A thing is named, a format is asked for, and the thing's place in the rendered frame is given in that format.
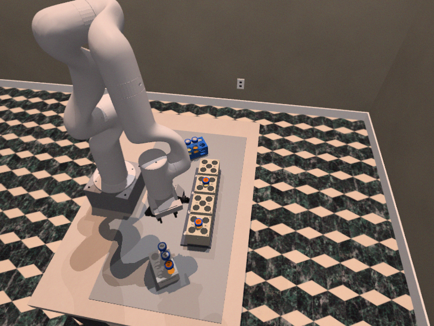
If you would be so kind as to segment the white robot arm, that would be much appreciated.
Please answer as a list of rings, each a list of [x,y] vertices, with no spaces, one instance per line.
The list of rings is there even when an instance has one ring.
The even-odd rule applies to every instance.
[[[157,204],[156,219],[182,210],[172,194],[173,179],[191,167],[188,149],[179,134],[154,119],[134,52],[122,35],[119,3],[75,0],[47,7],[34,16],[32,31],[47,54],[68,65],[73,92],[64,126],[75,139],[90,138],[95,186],[118,193],[133,184],[135,168],[124,160],[119,140],[123,131],[134,144],[166,142],[170,153],[149,149],[138,163],[148,195]],[[89,50],[82,47],[86,43]]]

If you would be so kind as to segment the grey bench mat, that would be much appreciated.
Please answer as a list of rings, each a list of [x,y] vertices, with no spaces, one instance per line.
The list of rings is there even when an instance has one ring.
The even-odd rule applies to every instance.
[[[146,198],[139,218],[123,216],[88,299],[221,324],[247,137],[173,131],[184,141],[203,137],[208,146],[207,155],[191,159],[191,167],[173,179],[186,197],[201,159],[220,160],[211,248],[180,245],[189,203],[160,224],[145,216]],[[160,242],[168,245],[180,276],[161,288],[148,255]]]

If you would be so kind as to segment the grey tube rack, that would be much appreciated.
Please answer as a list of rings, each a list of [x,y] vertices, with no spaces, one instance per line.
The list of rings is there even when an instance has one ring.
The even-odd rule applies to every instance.
[[[168,246],[167,246],[167,250],[170,253]],[[172,273],[172,274],[169,274],[167,272],[167,270],[165,269],[164,261],[161,258],[161,253],[159,250],[151,252],[149,255],[149,258],[150,258],[150,262],[151,262],[153,271],[155,273],[157,283],[158,283],[160,288],[171,283],[171,282],[174,282],[174,281],[180,279],[179,273],[177,271],[177,268],[175,266],[175,263],[174,263],[174,260],[173,260],[171,253],[170,253],[170,258],[174,263],[174,269],[175,269],[174,273]]]

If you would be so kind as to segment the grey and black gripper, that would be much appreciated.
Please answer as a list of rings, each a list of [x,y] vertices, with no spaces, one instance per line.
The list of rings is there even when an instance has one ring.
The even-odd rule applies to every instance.
[[[185,201],[183,197],[179,197],[179,196],[177,196],[177,193],[176,193],[176,191],[175,191],[174,186],[173,186],[173,192],[172,192],[172,194],[173,194],[175,200],[180,199],[181,203],[183,203],[183,202]],[[154,208],[157,208],[156,202],[155,202],[155,200],[154,200],[153,198],[151,198],[151,197],[148,195],[148,193],[147,193],[147,199],[148,199],[149,207],[148,207],[148,209],[145,211],[145,215],[146,215],[146,216],[155,217],[155,214],[154,214],[153,209],[154,209]],[[178,214],[178,212],[174,212],[173,214],[174,214],[175,218],[177,218],[177,214]],[[160,223],[162,224],[162,220],[161,220],[161,218],[157,219],[157,221],[160,221]]]

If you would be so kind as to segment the blue tube rack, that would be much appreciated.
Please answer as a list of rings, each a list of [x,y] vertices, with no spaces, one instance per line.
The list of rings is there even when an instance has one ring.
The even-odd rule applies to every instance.
[[[191,144],[191,150],[188,151],[188,153],[192,152],[192,154],[190,155],[190,160],[194,159],[196,157],[200,157],[200,156],[208,154],[208,146],[207,146],[206,142],[204,141],[203,137],[199,137],[198,139],[202,139],[201,141],[198,142],[198,148],[193,149],[193,145]],[[194,151],[197,151],[197,150],[198,150],[198,152],[194,153]]]

